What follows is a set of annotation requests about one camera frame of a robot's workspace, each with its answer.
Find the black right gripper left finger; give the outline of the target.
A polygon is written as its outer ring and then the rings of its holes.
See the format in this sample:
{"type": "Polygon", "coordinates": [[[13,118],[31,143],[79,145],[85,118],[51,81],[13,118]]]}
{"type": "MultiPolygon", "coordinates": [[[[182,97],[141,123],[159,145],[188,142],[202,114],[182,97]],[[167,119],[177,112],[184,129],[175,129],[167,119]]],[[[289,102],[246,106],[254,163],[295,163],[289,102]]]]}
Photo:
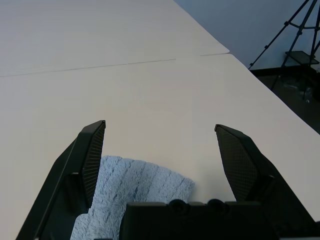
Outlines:
{"type": "Polygon", "coordinates": [[[76,218],[93,203],[106,122],[85,126],[52,165],[18,240],[68,240],[76,218]]]}

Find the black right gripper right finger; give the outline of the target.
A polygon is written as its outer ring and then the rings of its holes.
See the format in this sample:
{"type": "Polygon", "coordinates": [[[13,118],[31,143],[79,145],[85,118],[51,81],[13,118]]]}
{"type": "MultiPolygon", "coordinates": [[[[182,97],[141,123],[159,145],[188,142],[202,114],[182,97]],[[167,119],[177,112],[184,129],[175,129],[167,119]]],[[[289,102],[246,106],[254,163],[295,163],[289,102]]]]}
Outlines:
{"type": "Polygon", "coordinates": [[[243,132],[216,124],[223,170],[237,201],[258,202],[273,223],[312,223],[277,168],[243,132]]]}

